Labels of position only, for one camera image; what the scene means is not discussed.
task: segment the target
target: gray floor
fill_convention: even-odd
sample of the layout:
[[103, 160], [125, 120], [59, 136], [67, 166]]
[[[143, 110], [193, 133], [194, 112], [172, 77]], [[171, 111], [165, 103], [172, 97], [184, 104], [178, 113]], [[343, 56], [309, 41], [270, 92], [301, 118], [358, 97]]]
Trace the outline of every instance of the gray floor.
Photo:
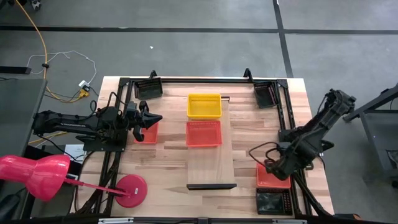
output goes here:
[[[42, 0], [39, 12], [26, 6], [40, 26], [196, 27], [275, 29], [271, 0]], [[285, 29], [398, 29], [393, 0], [279, 0]], [[29, 25], [18, 8], [0, 11], [0, 24]], [[286, 77], [277, 34], [43, 32], [49, 52], [77, 50], [97, 64], [92, 85], [105, 75], [192, 75], [240, 77], [246, 67], [256, 77]], [[357, 97], [357, 105], [398, 82], [398, 35], [286, 35], [294, 77], [304, 78], [313, 114], [330, 89]], [[1, 31], [0, 64], [24, 66], [42, 54], [35, 32]], [[34, 70], [42, 60], [31, 61]], [[93, 67], [84, 58], [62, 55], [49, 70], [49, 87], [72, 95], [89, 80]], [[45, 98], [42, 110], [86, 114], [85, 99], [61, 104]], [[393, 107], [398, 108], [398, 101]], [[326, 136], [336, 146], [325, 153], [326, 174], [336, 213], [365, 220], [398, 222], [398, 191], [388, 182], [365, 183], [379, 169], [362, 124], [339, 122]], [[59, 144], [79, 143], [72, 134]]]

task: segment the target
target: yellow basket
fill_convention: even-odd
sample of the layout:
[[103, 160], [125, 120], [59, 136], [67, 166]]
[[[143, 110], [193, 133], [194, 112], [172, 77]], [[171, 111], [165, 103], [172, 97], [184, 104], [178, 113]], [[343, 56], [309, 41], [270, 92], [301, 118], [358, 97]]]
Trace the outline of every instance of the yellow basket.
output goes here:
[[191, 119], [218, 119], [221, 117], [220, 94], [189, 94], [187, 116]]

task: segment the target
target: pink lamp shade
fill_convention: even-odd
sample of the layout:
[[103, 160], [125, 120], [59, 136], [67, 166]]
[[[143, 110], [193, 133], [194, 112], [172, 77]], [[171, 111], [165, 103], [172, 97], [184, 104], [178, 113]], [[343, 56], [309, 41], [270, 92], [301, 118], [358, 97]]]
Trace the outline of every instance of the pink lamp shade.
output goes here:
[[24, 183], [35, 197], [49, 201], [68, 174], [66, 155], [47, 156], [37, 161], [19, 156], [0, 157], [0, 179]]

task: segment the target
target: wooden board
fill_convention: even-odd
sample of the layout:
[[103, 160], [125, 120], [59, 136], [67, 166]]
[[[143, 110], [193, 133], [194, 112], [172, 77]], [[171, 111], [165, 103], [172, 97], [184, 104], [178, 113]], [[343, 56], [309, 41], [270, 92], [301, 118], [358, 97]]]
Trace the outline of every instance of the wooden board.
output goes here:
[[223, 144], [218, 147], [189, 147], [188, 184], [235, 184], [231, 142], [229, 101], [221, 102], [220, 118]]
[[[98, 106], [105, 106], [111, 91], [118, 89], [120, 77], [104, 77]], [[290, 99], [297, 126], [311, 119], [310, 106], [303, 79], [288, 79]], [[230, 96], [229, 116], [234, 178], [237, 187], [231, 190], [188, 191], [186, 184], [188, 147], [185, 145], [186, 107], [189, 93], [221, 93]], [[286, 112], [284, 95], [281, 92]], [[276, 108], [259, 110], [250, 84], [164, 83], [164, 95], [148, 100], [150, 111], [164, 116], [159, 123], [158, 144], [134, 144], [132, 134], [122, 154], [118, 179], [127, 174], [145, 178], [148, 195], [136, 208], [122, 208], [113, 203], [113, 216], [129, 217], [224, 217], [271, 218], [257, 215], [255, 203], [256, 162], [247, 154], [248, 149], [266, 141], [277, 141], [279, 119]], [[285, 116], [287, 127], [289, 121]], [[263, 159], [265, 146], [254, 152]], [[104, 154], [94, 153], [85, 164], [81, 180], [97, 184]], [[323, 207], [333, 213], [328, 184], [322, 163], [314, 160], [314, 170], [305, 173], [307, 185]], [[93, 190], [80, 187], [78, 204], [81, 207]], [[302, 193], [298, 190], [301, 211], [304, 211]]]

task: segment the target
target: pink lamp arm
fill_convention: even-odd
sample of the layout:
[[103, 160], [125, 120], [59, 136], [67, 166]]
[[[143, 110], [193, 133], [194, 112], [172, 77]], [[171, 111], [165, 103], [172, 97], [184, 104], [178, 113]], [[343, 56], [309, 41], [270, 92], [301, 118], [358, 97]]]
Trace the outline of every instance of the pink lamp arm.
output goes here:
[[86, 184], [86, 183], [84, 183], [82, 181], [79, 181], [79, 180], [72, 180], [72, 179], [65, 178], [64, 182], [69, 183], [69, 184], [73, 184], [73, 185], [91, 187], [91, 188], [98, 189], [98, 190], [103, 190], [103, 191], [106, 191], [106, 192], [112, 192], [112, 193], [115, 193], [115, 194], [118, 194], [118, 195], [131, 196], [131, 193], [123, 192], [121, 190], [113, 190], [113, 189], [109, 189], [107, 187], [100, 187], [100, 186], [93, 185], [93, 184]]

